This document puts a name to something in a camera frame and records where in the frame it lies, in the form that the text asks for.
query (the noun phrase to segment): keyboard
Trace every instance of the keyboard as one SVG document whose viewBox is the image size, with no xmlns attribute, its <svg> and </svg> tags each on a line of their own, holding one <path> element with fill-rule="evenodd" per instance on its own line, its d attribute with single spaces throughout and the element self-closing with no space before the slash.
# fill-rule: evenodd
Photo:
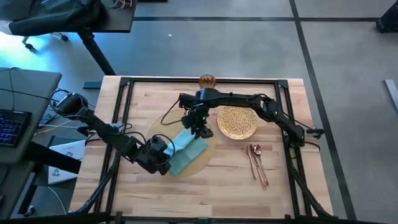
<svg viewBox="0 0 398 224">
<path fill-rule="evenodd" d="M 0 109 L 0 147 L 17 147 L 32 113 Z"/>
</svg>

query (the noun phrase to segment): white paper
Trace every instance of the white paper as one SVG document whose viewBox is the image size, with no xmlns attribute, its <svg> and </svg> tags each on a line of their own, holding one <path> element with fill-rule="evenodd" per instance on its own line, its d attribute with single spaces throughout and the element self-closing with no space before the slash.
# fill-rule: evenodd
<svg viewBox="0 0 398 224">
<path fill-rule="evenodd" d="M 74 159 L 82 159 L 85 153 L 85 140 L 51 146 L 50 149 Z M 56 184 L 76 177 L 77 174 L 49 166 L 49 184 Z"/>
</svg>

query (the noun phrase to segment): blue napkin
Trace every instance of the blue napkin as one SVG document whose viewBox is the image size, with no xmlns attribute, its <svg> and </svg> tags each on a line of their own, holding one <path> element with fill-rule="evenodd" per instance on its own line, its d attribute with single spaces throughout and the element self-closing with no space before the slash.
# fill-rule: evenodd
<svg viewBox="0 0 398 224">
<path fill-rule="evenodd" d="M 184 129 L 174 139 L 175 155 L 170 160 L 170 170 L 172 175 L 179 173 L 194 160 L 203 150 L 206 149 L 207 143 L 202 139 L 194 139 L 195 135 L 191 134 L 191 129 Z M 168 155 L 173 154 L 173 145 L 171 142 L 164 151 Z"/>
</svg>

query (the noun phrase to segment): gold charger plate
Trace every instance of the gold charger plate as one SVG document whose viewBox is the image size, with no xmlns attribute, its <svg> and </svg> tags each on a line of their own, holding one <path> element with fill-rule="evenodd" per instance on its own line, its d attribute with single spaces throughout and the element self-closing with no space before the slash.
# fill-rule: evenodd
<svg viewBox="0 0 398 224">
<path fill-rule="evenodd" d="M 250 108 L 225 106 L 217 115 L 217 124 L 225 136 L 243 140 L 256 132 L 257 117 Z"/>
<path fill-rule="evenodd" d="M 185 110 L 172 110 L 168 113 L 168 115 L 164 119 L 164 123 L 170 123 L 172 121 L 176 121 L 181 119 L 184 116 Z M 164 134 L 173 140 L 178 134 L 184 130 L 181 122 L 177 122 L 171 125 L 163 125 L 160 123 L 163 115 L 157 118 L 154 123 L 150 126 L 148 134 L 146 138 L 151 138 L 154 134 Z M 210 159 L 213 157 L 214 151 L 216 149 L 216 138 L 208 138 L 204 139 L 207 143 L 207 147 L 203 150 L 198 157 L 191 161 L 178 176 L 173 176 L 168 174 L 170 177 L 188 177 L 197 172 L 201 171 L 203 168 L 207 166 Z"/>
</svg>

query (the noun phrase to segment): concrete floor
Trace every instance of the concrete floor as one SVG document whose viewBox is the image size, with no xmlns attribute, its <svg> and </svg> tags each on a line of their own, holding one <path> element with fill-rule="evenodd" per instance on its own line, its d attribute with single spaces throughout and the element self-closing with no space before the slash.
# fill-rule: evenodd
<svg viewBox="0 0 398 224">
<path fill-rule="evenodd" d="M 395 0 L 296 0 L 300 17 L 380 17 Z M 169 0 L 139 4 L 136 16 L 292 17 L 289 0 Z M 373 22 L 301 22 L 320 93 L 358 220 L 398 219 L 398 114 L 383 79 L 398 83 L 398 34 L 380 34 Z M 0 66 L 60 72 L 59 85 L 95 104 L 98 91 L 82 90 L 84 80 L 103 72 L 76 34 L 69 42 L 49 35 L 29 40 L 0 35 Z M 137 21 L 130 34 L 96 34 L 96 41 L 119 75 L 303 78 L 314 123 L 323 126 L 295 22 Z M 51 135 L 81 138 L 69 129 Z M 325 137 L 320 141 L 335 215 L 346 217 Z M 67 205 L 73 187 L 56 189 Z M 37 215 L 61 214 L 57 199 L 40 188 Z"/>
</svg>

